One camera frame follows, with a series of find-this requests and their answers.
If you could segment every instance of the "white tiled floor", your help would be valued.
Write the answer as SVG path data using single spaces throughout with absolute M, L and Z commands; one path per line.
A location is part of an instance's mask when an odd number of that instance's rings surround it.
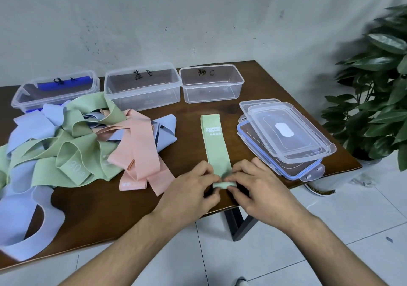
M 304 187 L 293 194 L 320 216 L 390 286 L 407 279 L 407 171 L 391 155 L 368 170 L 379 185 L 346 184 L 331 197 Z M 108 244 L 35 262 L 0 274 L 0 284 L 57 285 Z M 223 213 L 199 220 L 173 238 L 134 285 L 232 286 L 239 276 L 250 285 L 320 285 L 301 253 L 282 232 L 258 222 L 232 242 Z

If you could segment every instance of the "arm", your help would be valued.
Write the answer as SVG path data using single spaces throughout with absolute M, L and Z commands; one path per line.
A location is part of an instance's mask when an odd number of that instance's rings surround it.
M 318 217 L 312 215 L 258 158 L 242 160 L 225 181 L 245 186 L 227 189 L 247 214 L 276 227 L 292 239 L 324 286 L 385 286 Z
M 204 198 L 205 189 L 220 181 L 205 161 L 180 175 L 153 212 L 60 285 L 131 285 L 168 241 L 221 200 L 219 189 Z

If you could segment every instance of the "white wall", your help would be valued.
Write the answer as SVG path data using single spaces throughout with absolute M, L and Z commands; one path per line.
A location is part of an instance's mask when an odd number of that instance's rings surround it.
M 331 75 L 333 64 L 355 51 L 348 42 L 385 7 L 402 3 L 0 0 L 0 85 L 84 69 L 103 76 L 144 63 L 255 59 L 318 116 L 323 96 L 344 90 Z

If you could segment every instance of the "metal table leg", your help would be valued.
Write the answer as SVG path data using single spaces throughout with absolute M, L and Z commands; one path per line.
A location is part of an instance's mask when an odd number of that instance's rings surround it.
M 250 215 L 244 220 L 239 208 L 233 208 L 224 212 L 233 241 L 239 241 L 245 234 L 247 234 L 254 224 L 257 223 L 257 219 Z

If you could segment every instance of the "white label on lid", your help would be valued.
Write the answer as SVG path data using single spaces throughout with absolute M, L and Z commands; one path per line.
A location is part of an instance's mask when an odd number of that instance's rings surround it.
M 220 131 L 221 131 L 221 127 L 220 127 L 220 126 L 218 126 L 218 127 L 209 127 L 209 128 L 206 129 L 206 132 L 207 132 L 207 133 L 220 132 Z
M 288 127 L 286 123 L 277 123 L 276 128 L 284 137 L 294 136 L 294 132 Z

